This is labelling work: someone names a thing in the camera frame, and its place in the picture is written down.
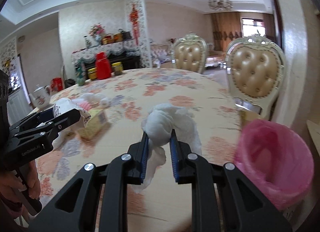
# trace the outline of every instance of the pink plastic bag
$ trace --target pink plastic bag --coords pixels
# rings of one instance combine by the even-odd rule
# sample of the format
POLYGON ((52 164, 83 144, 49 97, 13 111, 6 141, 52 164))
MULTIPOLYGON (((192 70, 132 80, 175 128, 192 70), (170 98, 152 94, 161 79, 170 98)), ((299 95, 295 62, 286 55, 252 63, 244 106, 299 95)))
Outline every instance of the pink plastic bag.
POLYGON ((278 210, 302 200, 313 178, 312 154, 302 138, 261 119, 243 129, 235 164, 278 210))

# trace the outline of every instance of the yellow tissue package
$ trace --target yellow tissue package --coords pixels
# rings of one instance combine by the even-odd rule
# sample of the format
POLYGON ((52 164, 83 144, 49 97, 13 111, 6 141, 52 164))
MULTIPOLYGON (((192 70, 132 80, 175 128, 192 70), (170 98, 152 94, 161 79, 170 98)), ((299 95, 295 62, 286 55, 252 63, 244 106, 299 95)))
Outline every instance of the yellow tissue package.
POLYGON ((86 128, 79 129, 77 132, 81 138, 91 140, 107 123, 107 118, 103 109, 90 109, 91 119, 86 128))

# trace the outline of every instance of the chandelier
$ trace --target chandelier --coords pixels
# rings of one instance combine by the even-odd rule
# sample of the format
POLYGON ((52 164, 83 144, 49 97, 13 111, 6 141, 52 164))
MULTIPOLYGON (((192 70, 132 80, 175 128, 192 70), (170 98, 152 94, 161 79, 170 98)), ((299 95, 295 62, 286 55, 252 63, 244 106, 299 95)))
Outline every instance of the chandelier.
POLYGON ((212 10, 231 10, 233 8, 232 1, 226 0, 209 0, 208 5, 212 10))

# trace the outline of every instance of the teapot lid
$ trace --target teapot lid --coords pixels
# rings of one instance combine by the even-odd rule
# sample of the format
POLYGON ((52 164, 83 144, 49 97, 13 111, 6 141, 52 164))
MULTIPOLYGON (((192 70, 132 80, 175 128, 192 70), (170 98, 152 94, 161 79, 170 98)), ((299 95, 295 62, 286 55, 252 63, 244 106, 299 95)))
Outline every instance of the teapot lid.
POLYGON ((35 92, 40 90, 40 89, 43 89, 43 87, 40 87, 39 85, 37 85, 37 88, 36 88, 35 92))

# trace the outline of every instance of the pink sponge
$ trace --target pink sponge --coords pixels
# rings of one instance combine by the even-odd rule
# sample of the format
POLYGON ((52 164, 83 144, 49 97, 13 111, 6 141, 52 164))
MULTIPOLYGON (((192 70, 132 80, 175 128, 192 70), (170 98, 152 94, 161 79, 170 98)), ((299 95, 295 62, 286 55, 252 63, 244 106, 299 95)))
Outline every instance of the pink sponge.
POLYGON ((78 104, 79 107, 82 107, 84 110, 89 111, 92 107, 88 101, 83 101, 78 104))

